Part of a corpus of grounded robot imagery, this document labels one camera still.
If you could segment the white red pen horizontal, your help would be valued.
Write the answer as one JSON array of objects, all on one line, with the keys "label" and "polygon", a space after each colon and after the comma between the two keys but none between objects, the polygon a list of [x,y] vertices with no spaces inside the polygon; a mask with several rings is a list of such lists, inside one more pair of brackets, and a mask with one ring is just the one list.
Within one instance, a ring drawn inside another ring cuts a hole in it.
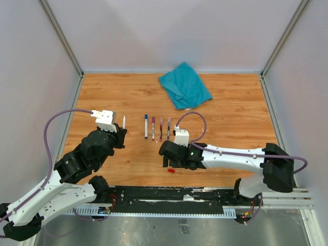
[{"label": "white red pen horizontal", "polygon": [[123,129],[126,128],[126,116],[125,115],[123,116],[123,119],[122,119],[122,128]]}]

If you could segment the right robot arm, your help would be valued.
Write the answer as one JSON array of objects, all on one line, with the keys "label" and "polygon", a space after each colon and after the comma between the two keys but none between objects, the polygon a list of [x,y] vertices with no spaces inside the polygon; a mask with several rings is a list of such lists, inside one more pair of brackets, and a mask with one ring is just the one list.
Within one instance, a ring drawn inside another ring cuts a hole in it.
[{"label": "right robot arm", "polygon": [[228,168],[252,172],[252,176],[235,182],[232,198],[238,205],[262,192],[293,191],[294,162],[273,143],[267,143],[265,148],[229,149],[199,142],[183,146],[166,140],[159,154],[163,157],[164,167],[189,170]]}]

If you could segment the purple white marker pen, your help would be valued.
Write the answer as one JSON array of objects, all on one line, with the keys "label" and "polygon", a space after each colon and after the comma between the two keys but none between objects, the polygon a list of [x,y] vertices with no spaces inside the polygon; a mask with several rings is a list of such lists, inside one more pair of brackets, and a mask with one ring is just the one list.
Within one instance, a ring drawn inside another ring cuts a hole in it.
[{"label": "purple white marker pen", "polygon": [[152,141],[155,141],[155,117],[152,117]]}]

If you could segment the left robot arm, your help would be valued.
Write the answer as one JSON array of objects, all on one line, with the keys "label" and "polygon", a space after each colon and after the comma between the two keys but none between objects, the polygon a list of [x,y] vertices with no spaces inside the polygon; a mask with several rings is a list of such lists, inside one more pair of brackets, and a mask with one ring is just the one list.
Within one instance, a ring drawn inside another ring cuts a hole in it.
[{"label": "left robot arm", "polygon": [[97,128],[81,140],[55,165],[50,176],[14,203],[1,204],[1,220],[6,220],[3,238],[24,241],[36,235],[52,219],[83,203],[109,199],[110,188],[102,176],[64,195],[81,179],[97,172],[115,149],[125,148],[126,129],[113,124],[114,131]]}]

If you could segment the dark blue thin pen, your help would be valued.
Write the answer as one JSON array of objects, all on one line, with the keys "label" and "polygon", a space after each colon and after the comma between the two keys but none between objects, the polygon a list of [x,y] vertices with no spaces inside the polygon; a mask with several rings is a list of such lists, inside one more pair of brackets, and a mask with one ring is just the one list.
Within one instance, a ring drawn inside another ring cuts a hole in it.
[{"label": "dark blue thin pen", "polygon": [[170,129],[171,129],[171,117],[168,118],[168,127],[167,127],[167,140],[170,140]]}]

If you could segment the blue white marker pen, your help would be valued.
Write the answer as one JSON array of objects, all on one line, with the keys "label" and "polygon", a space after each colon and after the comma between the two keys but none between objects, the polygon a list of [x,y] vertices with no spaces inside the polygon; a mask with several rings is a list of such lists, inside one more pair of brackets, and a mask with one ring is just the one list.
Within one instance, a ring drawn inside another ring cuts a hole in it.
[{"label": "blue white marker pen", "polygon": [[144,122],[145,122],[145,134],[144,134],[144,138],[145,139],[148,139],[148,115],[147,114],[145,114]]}]

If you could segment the pink translucent gel pen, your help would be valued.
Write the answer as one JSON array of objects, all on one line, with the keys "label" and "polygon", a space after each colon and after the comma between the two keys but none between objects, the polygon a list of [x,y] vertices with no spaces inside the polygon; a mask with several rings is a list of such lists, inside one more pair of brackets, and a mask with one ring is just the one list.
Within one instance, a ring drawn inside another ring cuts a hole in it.
[{"label": "pink translucent gel pen", "polygon": [[163,130],[163,117],[160,118],[159,141],[162,141],[162,130]]}]

